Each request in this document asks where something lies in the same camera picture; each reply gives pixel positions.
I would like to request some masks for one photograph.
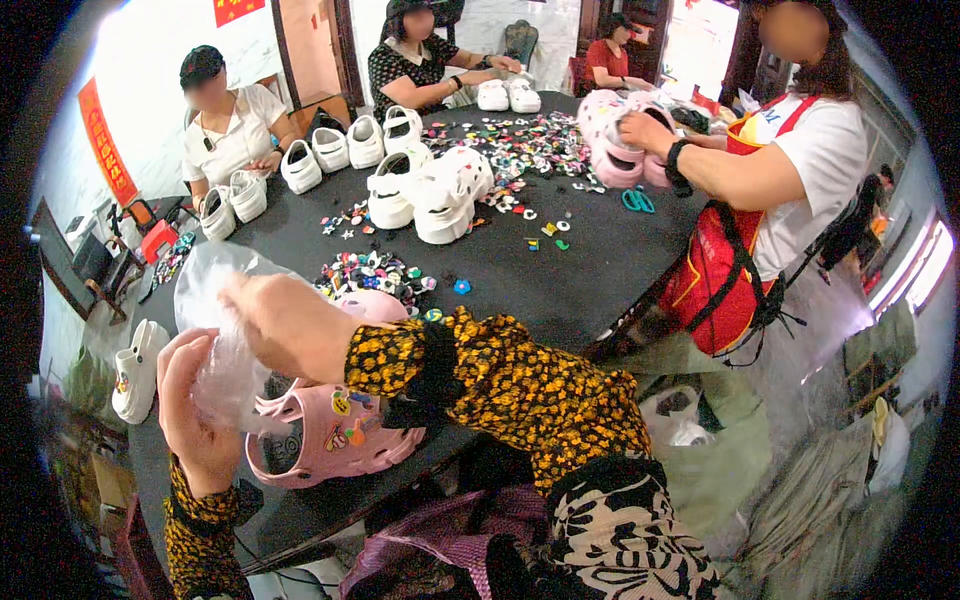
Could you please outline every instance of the red chinese couplet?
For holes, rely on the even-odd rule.
[[[266,0],[213,0],[213,12],[217,15],[217,27],[223,27],[244,14],[250,14],[267,6]]]
[[[129,204],[137,194],[136,185],[130,177],[130,172],[117,153],[113,144],[113,137],[107,129],[104,119],[104,110],[100,106],[100,95],[97,93],[97,82],[94,78],[84,85],[77,94],[80,102],[80,115],[84,118],[86,136],[90,138],[90,146],[96,155],[97,163],[110,184],[110,190],[121,206]]]

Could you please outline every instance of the stool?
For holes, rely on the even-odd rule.
[[[177,231],[170,227],[169,223],[161,220],[143,238],[140,250],[143,251],[144,259],[150,264],[154,264],[159,258],[159,251],[163,248],[163,245],[167,244],[170,248],[173,248],[178,239],[180,239],[180,236]]]

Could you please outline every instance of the black tablecloth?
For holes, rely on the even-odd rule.
[[[544,92],[541,97],[544,114],[553,109],[573,114],[579,102],[554,92]],[[433,122],[472,122],[479,126],[485,116],[499,121],[519,115],[484,113],[471,107],[436,113],[424,121],[427,127]],[[462,129],[455,131],[463,134]],[[346,221],[334,235],[322,235],[323,217],[337,216],[366,199],[366,177],[372,171],[358,172],[348,167],[324,176],[323,183],[302,196],[292,193],[282,179],[271,180],[267,211],[249,224],[238,223],[229,240],[312,280],[336,252],[368,253],[375,238],[381,252],[393,252],[408,267],[420,267],[425,275],[440,282],[437,290],[420,297],[421,311],[436,307],[448,314],[465,304],[478,318],[511,314],[526,324],[539,342],[570,351],[581,349],[604,331],[670,266],[684,249],[696,215],[706,202],[701,194],[679,200],[667,190],[649,188],[656,213],[631,212],[623,206],[619,190],[598,195],[574,190],[571,183],[575,180],[565,176],[551,180],[528,176],[524,178],[528,186],[516,197],[538,212],[537,220],[500,214],[478,204],[478,216],[486,217],[489,223],[448,246],[421,242],[412,225],[397,232],[392,241],[387,241],[386,231],[365,235],[361,228],[353,228],[354,237],[345,240],[340,234],[348,228]],[[566,212],[572,216],[565,218]],[[570,223],[569,231],[558,232],[553,238],[540,231],[547,221],[560,220]],[[197,234],[197,243],[202,243],[203,234]],[[527,250],[527,237],[540,238],[539,251]],[[565,240],[569,249],[561,251],[555,245],[557,238]],[[445,272],[467,279],[472,291],[466,296],[454,293],[442,283]],[[136,309],[133,320],[151,319],[175,334],[175,283],[171,281],[154,291]],[[264,491],[265,506],[237,529],[237,535],[265,563],[274,563],[351,524],[474,439],[475,434],[462,427],[438,427],[400,465],[375,475],[325,481],[295,492],[260,485],[244,464],[239,476]],[[169,493],[170,479],[156,406],[144,423],[130,428],[130,444],[143,515],[157,554],[166,563],[161,503]],[[237,557],[248,573],[264,570],[239,546]]]

